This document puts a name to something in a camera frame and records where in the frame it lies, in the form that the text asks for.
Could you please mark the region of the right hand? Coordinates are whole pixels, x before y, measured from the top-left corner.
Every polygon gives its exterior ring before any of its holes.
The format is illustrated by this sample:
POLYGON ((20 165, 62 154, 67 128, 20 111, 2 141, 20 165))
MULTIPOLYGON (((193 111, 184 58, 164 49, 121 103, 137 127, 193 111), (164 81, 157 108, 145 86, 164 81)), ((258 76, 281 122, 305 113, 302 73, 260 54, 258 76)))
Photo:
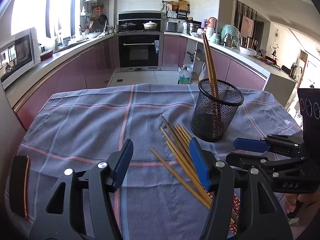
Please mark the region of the right hand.
POLYGON ((295 211, 297 202, 308 203, 316 202, 317 194, 285 194, 285 211, 286 213, 291 213, 295 211))

